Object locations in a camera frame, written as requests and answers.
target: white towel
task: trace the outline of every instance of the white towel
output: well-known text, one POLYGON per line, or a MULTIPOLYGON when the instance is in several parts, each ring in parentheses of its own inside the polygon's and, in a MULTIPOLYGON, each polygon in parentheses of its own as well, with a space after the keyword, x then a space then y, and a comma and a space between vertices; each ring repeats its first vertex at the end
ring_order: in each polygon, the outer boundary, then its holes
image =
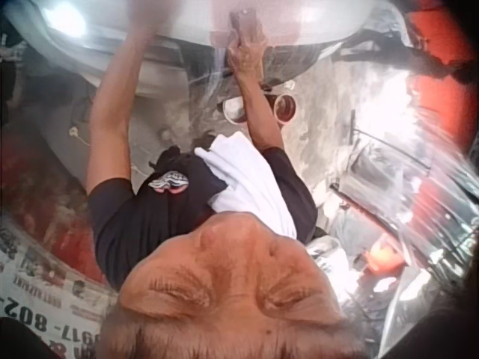
POLYGON ((279 235, 296 239, 296 227, 271 167, 253 144, 236 132, 219 135, 209 151, 196 148, 210 170, 228 187, 210 200, 216 213, 250 212, 279 235))

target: white car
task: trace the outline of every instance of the white car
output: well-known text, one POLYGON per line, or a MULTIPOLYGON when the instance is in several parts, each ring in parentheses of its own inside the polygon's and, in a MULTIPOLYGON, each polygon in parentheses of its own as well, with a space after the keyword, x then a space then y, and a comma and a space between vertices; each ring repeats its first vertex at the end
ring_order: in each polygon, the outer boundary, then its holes
MULTIPOLYGON (((306 71, 338 48, 368 18, 375 0, 177 0, 168 30, 150 46, 137 93, 158 96, 227 79, 229 14, 254 7, 271 48, 265 55, 266 85, 306 71)), ((112 54, 126 36, 126 0, 16 0, 4 12, 40 54, 97 86, 112 54)), ((234 82, 222 93, 234 94, 234 82)))

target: sleeve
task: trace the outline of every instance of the sleeve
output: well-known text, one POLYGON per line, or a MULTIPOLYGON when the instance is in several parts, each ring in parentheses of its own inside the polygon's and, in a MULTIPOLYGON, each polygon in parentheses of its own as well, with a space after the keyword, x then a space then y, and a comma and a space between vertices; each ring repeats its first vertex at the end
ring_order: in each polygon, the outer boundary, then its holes
POLYGON ((287 154, 277 147, 263 151, 275 176, 284 202, 293 217, 298 240, 308 244, 316 227, 317 208, 310 191, 294 171, 287 154))
POLYGON ((129 180, 114 178, 94 188, 88 206, 98 266, 110 285, 119 290, 129 272, 147 256, 141 228, 135 228, 138 199, 129 180))

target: car hood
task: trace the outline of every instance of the car hood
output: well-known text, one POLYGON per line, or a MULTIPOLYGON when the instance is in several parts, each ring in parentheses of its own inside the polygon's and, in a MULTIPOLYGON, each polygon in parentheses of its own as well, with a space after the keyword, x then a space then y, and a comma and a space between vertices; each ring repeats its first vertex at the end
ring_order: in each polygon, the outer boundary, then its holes
MULTIPOLYGON (((376 0, 177 0, 171 26, 160 35, 225 47, 229 14, 253 7, 272 46, 328 43, 358 31, 376 0)), ((41 11, 68 3, 84 17, 88 31, 126 32, 126 0, 32 0, 41 11)))

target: car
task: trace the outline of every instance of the car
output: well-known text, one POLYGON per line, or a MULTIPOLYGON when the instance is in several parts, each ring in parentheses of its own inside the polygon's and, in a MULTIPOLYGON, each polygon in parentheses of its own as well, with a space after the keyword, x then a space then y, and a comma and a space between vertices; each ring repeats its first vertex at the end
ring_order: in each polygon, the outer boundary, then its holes
MULTIPOLYGON (((262 0, 254 4, 269 39, 265 86, 279 85, 333 53, 365 23, 375 0, 262 0)), ((229 13, 238 0, 180 0, 145 55, 137 94, 157 97, 190 86, 217 85, 215 94, 238 90, 225 61, 229 13)), ((98 86, 126 37, 126 0, 16 0, 4 13, 41 55, 98 86)))

